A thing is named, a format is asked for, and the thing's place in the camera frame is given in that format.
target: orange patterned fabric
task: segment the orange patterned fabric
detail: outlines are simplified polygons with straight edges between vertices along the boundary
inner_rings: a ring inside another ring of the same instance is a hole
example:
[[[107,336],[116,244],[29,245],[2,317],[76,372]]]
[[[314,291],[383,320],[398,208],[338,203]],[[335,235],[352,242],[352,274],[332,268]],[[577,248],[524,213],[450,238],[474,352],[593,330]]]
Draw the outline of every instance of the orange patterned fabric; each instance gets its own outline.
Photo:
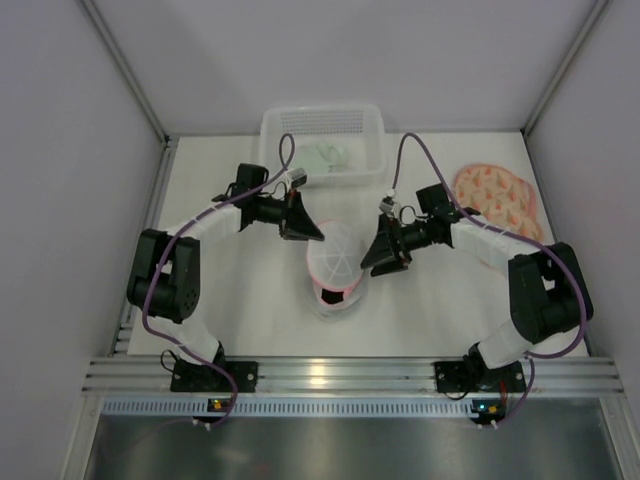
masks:
[[[467,165],[456,175],[453,188],[463,207],[478,210],[495,225],[539,242],[544,240],[533,187],[506,168]]]

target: wall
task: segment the wall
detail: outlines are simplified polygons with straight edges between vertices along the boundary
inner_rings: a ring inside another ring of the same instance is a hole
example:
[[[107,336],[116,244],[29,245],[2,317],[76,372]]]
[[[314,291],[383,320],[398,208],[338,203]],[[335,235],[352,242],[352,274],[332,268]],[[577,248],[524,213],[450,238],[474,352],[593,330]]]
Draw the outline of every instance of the wall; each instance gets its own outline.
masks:
[[[612,355],[640,420],[640,2],[615,0],[529,145],[560,237],[594,300],[591,338]]]
[[[595,0],[96,0],[171,133],[369,101],[391,131],[526,121]]]
[[[159,144],[71,0],[3,2],[0,65],[0,465],[54,478]]]

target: white plastic basket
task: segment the white plastic basket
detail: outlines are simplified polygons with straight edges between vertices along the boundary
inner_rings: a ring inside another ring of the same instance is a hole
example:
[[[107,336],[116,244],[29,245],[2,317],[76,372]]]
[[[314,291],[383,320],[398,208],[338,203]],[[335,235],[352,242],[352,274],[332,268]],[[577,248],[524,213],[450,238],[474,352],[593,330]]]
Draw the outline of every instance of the white plastic basket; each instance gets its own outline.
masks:
[[[301,147],[315,148],[320,144],[340,147],[348,154],[340,167],[342,171],[307,172],[307,186],[365,185],[372,183],[387,166],[384,125],[375,105],[318,105],[268,110],[260,129],[259,161],[271,174],[280,169],[278,144],[284,133],[293,135],[296,156],[298,152],[304,152]],[[292,167],[296,166],[296,156]]]

